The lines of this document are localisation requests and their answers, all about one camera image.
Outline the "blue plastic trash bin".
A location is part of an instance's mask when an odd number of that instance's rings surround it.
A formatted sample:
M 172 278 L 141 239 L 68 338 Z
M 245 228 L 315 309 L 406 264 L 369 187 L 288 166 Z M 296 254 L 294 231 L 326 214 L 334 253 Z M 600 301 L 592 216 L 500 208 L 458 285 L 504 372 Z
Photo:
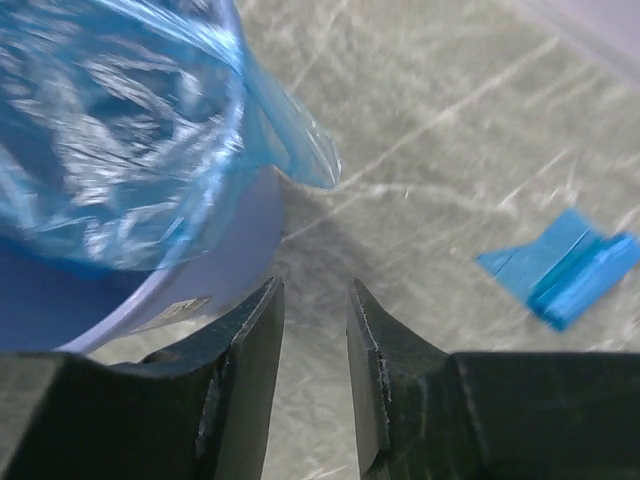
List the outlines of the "blue plastic trash bin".
M 210 313 L 239 297 L 264 271 L 279 240 L 283 207 L 273 170 L 255 173 L 220 242 L 202 256 L 85 265 L 38 247 L 38 225 L 72 197 L 44 100 L 67 96 L 70 46 L 93 50 L 102 36 L 135 41 L 158 83 L 197 66 L 227 73 L 226 120 L 240 121 L 247 51 L 229 1 L 204 17 L 156 2 L 5 1 L 1 5 L 1 347 L 87 352 L 157 318 Z

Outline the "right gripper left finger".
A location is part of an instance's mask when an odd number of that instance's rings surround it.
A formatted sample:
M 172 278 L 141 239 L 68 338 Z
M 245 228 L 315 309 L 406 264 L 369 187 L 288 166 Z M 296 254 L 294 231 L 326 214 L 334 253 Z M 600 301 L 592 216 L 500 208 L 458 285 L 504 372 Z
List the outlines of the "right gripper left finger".
M 5 479 L 257 479 L 284 328 L 284 285 L 137 363 L 1 358 Z

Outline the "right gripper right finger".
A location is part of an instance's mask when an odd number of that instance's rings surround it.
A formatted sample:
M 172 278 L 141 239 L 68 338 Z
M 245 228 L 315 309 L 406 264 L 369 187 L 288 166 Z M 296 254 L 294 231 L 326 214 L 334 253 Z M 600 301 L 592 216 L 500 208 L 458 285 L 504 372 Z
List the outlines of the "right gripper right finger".
M 447 353 L 360 281 L 346 335 L 364 479 L 639 475 L 634 353 Z

